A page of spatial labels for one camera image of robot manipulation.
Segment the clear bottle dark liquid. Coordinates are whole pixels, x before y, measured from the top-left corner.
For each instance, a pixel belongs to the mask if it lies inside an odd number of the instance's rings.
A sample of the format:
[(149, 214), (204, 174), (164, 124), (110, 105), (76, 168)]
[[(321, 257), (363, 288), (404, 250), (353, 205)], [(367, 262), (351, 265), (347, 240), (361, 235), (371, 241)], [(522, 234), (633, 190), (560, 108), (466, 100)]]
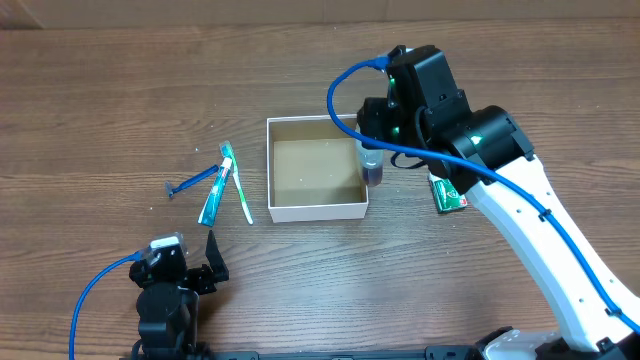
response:
[(384, 151), (367, 149), (359, 140), (355, 141), (355, 148), (363, 181), (369, 187), (379, 185), (383, 178)]

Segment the blue disposable razor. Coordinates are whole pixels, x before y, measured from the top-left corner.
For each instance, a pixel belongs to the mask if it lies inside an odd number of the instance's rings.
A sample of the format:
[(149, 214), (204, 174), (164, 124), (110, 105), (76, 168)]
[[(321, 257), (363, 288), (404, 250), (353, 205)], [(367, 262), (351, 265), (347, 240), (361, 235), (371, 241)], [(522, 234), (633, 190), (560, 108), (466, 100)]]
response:
[(199, 183), (200, 181), (208, 178), (209, 176), (215, 174), (219, 170), (218, 165), (213, 165), (210, 168), (198, 173), (190, 177), (189, 179), (183, 181), (178, 186), (173, 186), (169, 181), (164, 183), (164, 189), (169, 199), (172, 199), (176, 193), (179, 193), (187, 188)]

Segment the green white small packet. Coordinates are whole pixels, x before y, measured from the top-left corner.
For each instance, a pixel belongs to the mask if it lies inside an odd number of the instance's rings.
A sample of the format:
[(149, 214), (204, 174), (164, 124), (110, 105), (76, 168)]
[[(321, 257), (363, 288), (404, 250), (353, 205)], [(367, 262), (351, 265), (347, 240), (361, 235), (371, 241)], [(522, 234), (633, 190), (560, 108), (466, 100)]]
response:
[(462, 210), (467, 206), (466, 197), (459, 194), (448, 179), (440, 178), (430, 173), (428, 180), (439, 214)]

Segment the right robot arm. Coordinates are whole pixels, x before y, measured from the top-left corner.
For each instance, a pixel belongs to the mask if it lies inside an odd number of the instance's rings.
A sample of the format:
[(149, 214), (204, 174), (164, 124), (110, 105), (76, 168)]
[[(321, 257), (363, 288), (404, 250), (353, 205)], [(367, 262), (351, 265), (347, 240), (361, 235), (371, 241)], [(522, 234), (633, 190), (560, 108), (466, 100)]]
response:
[(472, 110), (435, 46), (398, 46), (367, 66), (387, 76), (387, 92), (364, 101), (351, 136), (450, 181), (504, 236), (556, 319), (546, 333), (500, 328), (476, 343), (473, 357), (637, 358), (638, 296), (564, 209), (514, 118), (494, 105)]

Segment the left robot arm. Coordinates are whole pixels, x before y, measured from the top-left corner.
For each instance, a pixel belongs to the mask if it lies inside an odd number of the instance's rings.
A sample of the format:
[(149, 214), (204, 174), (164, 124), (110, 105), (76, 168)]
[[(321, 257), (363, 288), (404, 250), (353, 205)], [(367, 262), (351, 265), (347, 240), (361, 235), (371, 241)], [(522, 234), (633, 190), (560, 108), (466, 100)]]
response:
[(199, 299), (229, 280), (229, 270), (213, 232), (206, 241), (206, 264), (190, 268), (183, 235), (152, 240), (130, 266), (130, 279), (142, 289), (136, 301), (140, 339), (133, 359), (212, 359), (209, 345), (197, 340)]

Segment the teal toothpaste tube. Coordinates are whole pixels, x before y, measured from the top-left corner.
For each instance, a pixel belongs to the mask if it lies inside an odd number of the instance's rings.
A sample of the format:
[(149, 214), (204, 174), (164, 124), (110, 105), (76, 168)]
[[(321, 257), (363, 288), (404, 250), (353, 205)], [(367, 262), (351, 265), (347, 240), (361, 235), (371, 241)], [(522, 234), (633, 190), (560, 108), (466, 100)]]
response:
[(214, 184), (198, 218), (200, 225), (213, 227), (218, 208), (232, 168), (232, 159), (224, 157), (216, 175)]

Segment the green white toothbrush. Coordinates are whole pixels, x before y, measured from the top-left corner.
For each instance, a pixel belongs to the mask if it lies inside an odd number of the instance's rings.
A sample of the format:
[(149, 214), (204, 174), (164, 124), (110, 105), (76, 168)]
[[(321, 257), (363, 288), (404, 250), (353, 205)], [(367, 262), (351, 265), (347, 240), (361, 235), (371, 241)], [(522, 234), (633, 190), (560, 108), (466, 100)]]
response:
[(240, 173), (239, 173), (239, 166), (236, 160), (236, 156), (235, 156), (235, 152), (233, 150), (233, 147), (231, 145), (231, 143), (229, 141), (224, 141), (223, 143), (220, 144), (220, 150), (221, 153), (224, 157), (228, 157), (231, 159), (232, 161), (232, 178), (234, 180), (234, 184), (236, 187), (236, 190), (238, 192), (239, 195), (239, 199), (241, 202), (241, 207), (244, 213), (244, 216), (246, 218), (246, 221), (248, 222), (249, 225), (253, 225), (254, 224), (254, 220), (253, 217), (251, 215), (250, 209), (249, 209), (249, 205), (248, 202), (246, 200), (245, 194), (244, 194), (244, 190), (242, 188), (242, 184), (241, 184), (241, 180), (240, 180)]

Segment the white cardboard box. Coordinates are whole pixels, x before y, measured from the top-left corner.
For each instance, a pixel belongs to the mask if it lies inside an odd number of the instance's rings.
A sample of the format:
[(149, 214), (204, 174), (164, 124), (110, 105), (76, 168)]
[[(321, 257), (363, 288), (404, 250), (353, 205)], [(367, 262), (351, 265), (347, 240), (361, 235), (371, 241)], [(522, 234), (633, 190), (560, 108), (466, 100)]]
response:
[(369, 206), (355, 140), (327, 115), (266, 120), (267, 207), (275, 223), (357, 220)]

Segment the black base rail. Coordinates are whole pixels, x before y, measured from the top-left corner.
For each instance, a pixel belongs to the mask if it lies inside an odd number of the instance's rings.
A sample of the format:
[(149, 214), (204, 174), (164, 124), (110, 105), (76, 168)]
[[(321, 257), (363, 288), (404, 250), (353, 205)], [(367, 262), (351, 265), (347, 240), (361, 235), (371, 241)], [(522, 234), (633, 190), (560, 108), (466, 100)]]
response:
[(427, 346), (418, 350), (298, 352), (260, 354), (255, 351), (214, 353), (215, 360), (472, 360), (481, 359), (473, 346)]

